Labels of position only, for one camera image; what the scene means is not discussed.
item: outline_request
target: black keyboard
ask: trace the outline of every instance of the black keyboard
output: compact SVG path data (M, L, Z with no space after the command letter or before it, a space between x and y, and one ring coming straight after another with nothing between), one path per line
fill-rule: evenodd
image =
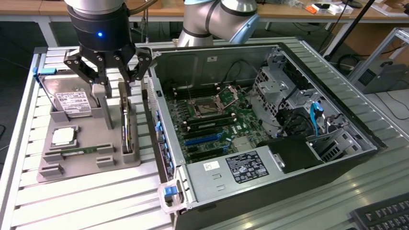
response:
M352 211L361 230L409 230L409 193Z

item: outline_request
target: warning label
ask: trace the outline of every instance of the warning label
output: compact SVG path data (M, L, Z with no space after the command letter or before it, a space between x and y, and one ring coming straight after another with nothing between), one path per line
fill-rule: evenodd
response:
M268 170L256 151L229 157L225 161L239 184L268 175Z
M67 114L91 112L85 92L59 92L56 96Z

